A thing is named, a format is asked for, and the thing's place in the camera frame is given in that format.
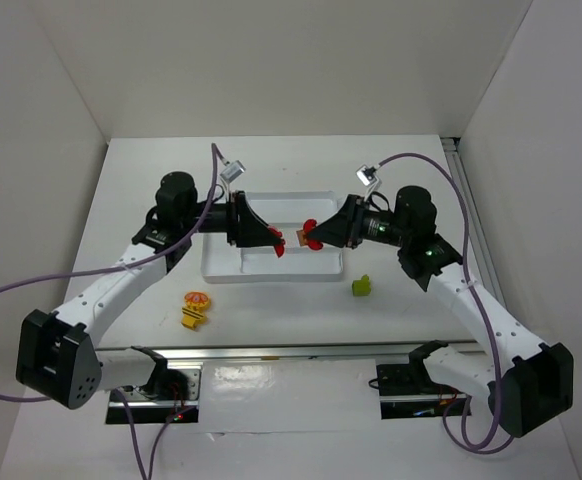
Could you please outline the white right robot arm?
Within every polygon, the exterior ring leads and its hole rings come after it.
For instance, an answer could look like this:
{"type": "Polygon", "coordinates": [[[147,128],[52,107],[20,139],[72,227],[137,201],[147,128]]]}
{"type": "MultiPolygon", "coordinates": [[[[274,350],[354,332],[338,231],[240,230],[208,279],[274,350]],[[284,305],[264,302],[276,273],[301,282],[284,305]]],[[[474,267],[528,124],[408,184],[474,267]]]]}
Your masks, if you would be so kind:
{"type": "Polygon", "coordinates": [[[402,270],[433,295],[488,354],[480,360],[443,341],[410,354],[417,379],[452,387],[485,403],[499,427],[521,438],[573,405],[574,359],[561,343],[550,345],[515,319],[472,277],[462,255],[436,231],[430,193],[407,186],[392,210],[374,211],[350,195],[323,222],[308,220],[305,242],[354,249],[364,241],[396,248],[402,270]]]}

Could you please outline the brown lego plate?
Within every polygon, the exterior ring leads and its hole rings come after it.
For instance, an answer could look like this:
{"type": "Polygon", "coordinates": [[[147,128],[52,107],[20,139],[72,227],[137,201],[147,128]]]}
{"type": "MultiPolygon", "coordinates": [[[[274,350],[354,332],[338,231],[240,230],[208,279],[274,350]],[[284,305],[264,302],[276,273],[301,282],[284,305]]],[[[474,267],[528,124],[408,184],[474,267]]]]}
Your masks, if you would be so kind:
{"type": "Polygon", "coordinates": [[[296,232],[297,234],[297,238],[298,238],[298,243],[301,247],[306,246],[307,245],[307,239],[306,239],[306,234],[303,230],[298,230],[296,232]]]}

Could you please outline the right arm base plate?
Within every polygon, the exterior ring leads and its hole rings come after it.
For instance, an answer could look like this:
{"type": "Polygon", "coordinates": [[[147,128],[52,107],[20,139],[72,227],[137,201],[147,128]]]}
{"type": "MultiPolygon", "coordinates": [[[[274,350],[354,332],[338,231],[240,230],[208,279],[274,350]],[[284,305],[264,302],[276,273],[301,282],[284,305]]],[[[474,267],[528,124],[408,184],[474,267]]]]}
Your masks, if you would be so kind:
{"type": "Polygon", "coordinates": [[[381,418],[420,419],[461,416],[466,395],[439,384],[420,385],[408,364],[380,364],[368,386],[379,394],[381,418]]]}

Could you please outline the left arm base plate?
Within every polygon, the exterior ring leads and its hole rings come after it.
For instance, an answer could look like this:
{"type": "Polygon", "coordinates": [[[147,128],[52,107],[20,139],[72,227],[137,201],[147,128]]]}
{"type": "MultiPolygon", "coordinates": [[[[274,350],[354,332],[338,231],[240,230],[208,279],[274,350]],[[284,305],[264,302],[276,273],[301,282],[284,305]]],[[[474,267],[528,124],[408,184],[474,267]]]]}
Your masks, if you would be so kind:
{"type": "Polygon", "coordinates": [[[202,380],[200,362],[170,361],[169,368],[178,372],[172,380],[152,395],[137,386],[120,388],[136,424],[162,424],[176,414],[176,424],[195,424],[199,419],[199,396],[202,380]]]}

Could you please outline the green lego piece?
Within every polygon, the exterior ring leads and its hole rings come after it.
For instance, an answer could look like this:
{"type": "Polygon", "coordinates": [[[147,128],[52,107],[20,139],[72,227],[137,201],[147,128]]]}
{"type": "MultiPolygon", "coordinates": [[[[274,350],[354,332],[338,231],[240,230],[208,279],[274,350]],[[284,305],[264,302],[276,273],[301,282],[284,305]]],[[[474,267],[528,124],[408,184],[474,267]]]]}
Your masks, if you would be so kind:
{"type": "Polygon", "coordinates": [[[360,278],[352,281],[352,295],[354,297],[367,297],[372,292],[371,279],[368,275],[362,275],[360,278]]]}

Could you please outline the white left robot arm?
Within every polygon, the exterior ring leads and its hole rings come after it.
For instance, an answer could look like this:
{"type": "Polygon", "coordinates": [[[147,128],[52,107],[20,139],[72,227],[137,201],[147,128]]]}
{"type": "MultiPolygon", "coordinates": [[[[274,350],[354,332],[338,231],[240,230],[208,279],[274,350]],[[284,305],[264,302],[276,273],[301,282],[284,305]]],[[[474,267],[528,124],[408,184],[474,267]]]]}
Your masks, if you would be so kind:
{"type": "Polygon", "coordinates": [[[197,233],[224,233],[239,248],[284,251],[282,234],[250,207],[244,192],[226,202],[201,202],[193,177],[165,175],[143,227],[114,270],[50,313],[32,311],[22,322],[17,380],[68,409],[82,407],[97,391],[137,387],[150,398],[182,393],[186,378],[156,351],[131,346],[96,350],[106,331],[149,287],[168,275],[197,233]]]}

